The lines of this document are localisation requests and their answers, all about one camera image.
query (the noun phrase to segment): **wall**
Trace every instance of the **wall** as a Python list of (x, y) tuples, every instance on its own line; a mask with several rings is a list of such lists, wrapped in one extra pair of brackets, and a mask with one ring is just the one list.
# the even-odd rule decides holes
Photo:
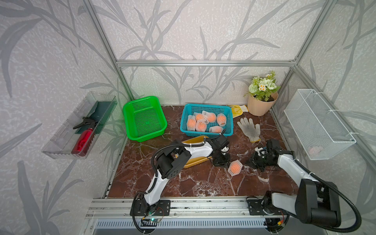
[[(344, 114), (375, 150), (376, 1), (337, 1), (299, 66)], [(352, 234), (376, 230), (376, 175), (355, 146), (329, 160), (310, 160), (283, 113), (299, 88), (307, 88), (294, 75), (281, 92), (274, 111), (290, 147), (312, 172), (337, 184), (362, 214), (362, 226)], [(342, 226), (353, 224), (354, 214), (341, 200)]]
[[(117, 60), (292, 60), (324, 0), (93, 0)], [(270, 67), (124, 67), (135, 97), (244, 104)]]
[[(1, 1), (0, 22), (0, 234), (77, 234), (125, 138), (128, 98), (80, 1)], [(88, 158), (41, 153), (89, 91), (118, 105)]]

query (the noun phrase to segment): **white work glove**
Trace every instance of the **white work glove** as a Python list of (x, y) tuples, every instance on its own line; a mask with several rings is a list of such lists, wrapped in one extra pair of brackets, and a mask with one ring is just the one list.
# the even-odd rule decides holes
[(260, 124), (256, 124), (255, 128), (252, 118), (249, 119), (249, 122), (247, 118), (241, 118), (237, 123), (251, 143), (260, 141)]

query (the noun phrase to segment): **red spray bottle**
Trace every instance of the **red spray bottle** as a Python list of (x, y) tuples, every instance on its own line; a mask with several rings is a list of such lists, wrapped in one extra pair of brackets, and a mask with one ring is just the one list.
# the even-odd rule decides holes
[(76, 144), (74, 145), (74, 148), (72, 150), (72, 154), (77, 154), (78, 156), (84, 157), (88, 153), (89, 147), (91, 142), (94, 139), (93, 131), (95, 126), (97, 125), (98, 122), (96, 122), (92, 118), (88, 117), (83, 117), (83, 122), (81, 122), (79, 125), (73, 127), (73, 129), (77, 129), (82, 127), (83, 125), (89, 125), (89, 128), (82, 132), (80, 137), (78, 138)]

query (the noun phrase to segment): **clear plastic tray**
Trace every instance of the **clear plastic tray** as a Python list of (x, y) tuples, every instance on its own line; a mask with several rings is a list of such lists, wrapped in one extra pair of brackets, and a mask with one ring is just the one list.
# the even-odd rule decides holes
[[(83, 117), (87, 117), (97, 101), (107, 101), (111, 103), (91, 133), (89, 139), (92, 138), (92, 141), (86, 143), (86, 145), (90, 144), (90, 146), (87, 147), (85, 145), (79, 153), (72, 154), (72, 150), (81, 135), (76, 133), (78, 129), (73, 129), (73, 127), (79, 125), (82, 122)], [(116, 104), (117, 102), (114, 95), (102, 95), (89, 92), (85, 99), (69, 116), (68, 120), (63, 123), (56, 134), (54, 134), (54, 136), (43, 147), (42, 152), (53, 159), (86, 159), (103, 127), (108, 121), (108, 118), (112, 114), (112, 111), (116, 107)]]

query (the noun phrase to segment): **blue plastic basket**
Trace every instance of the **blue plastic basket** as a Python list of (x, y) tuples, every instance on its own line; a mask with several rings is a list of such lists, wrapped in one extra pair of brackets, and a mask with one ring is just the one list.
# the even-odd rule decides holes
[(233, 134), (234, 123), (232, 120), (232, 111), (230, 107), (227, 106), (219, 106), (219, 105), (197, 105), (197, 104), (187, 104), (184, 107), (182, 120), (180, 121), (180, 130), (184, 132), (187, 136), (200, 136), (206, 135), (210, 138), (216, 137), (219, 135), (218, 133), (210, 133), (209, 128), (212, 126), (218, 126), (217, 122), (209, 123), (206, 127), (206, 132), (198, 132), (198, 131), (189, 131), (187, 130), (187, 120), (188, 115), (193, 115), (193, 113), (202, 113), (202, 111), (213, 112), (215, 115), (223, 113), (226, 118), (226, 125), (223, 126), (226, 129), (224, 136), (230, 136)]

